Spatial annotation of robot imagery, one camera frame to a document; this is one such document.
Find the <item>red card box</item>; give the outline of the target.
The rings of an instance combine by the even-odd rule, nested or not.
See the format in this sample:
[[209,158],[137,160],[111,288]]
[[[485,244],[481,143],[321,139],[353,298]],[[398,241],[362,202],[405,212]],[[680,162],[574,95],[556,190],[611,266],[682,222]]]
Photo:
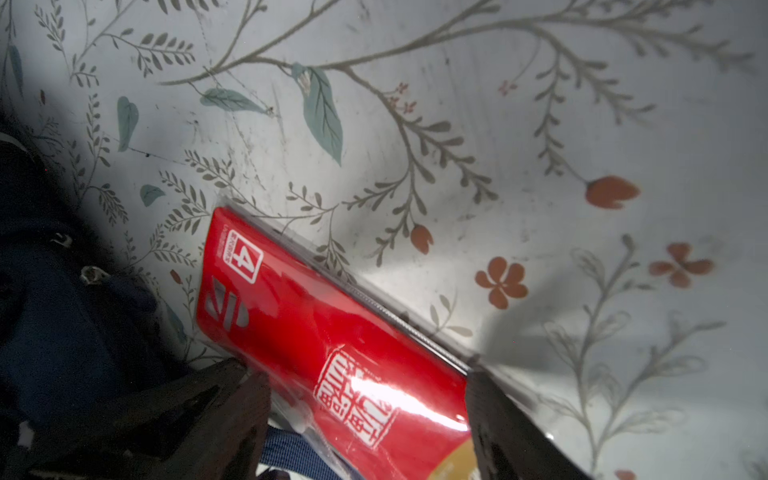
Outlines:
[[209,227],[197,322],[267,373],[293,428],[345,472],[478,477],[465,377],[226,207]]

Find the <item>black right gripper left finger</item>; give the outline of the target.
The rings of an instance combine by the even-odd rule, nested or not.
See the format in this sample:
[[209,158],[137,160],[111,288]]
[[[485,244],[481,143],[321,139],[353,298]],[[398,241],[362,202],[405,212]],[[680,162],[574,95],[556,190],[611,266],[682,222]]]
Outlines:
[[48,426],[20,425],[4,479],[255,479],[271,388],[236,359]]

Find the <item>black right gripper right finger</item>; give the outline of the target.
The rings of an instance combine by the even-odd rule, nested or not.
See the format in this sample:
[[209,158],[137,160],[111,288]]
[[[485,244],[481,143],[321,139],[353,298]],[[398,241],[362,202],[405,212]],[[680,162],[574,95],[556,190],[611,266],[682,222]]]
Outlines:
[[487,372],[468,373],[465,401],[482,479],[590,479]]

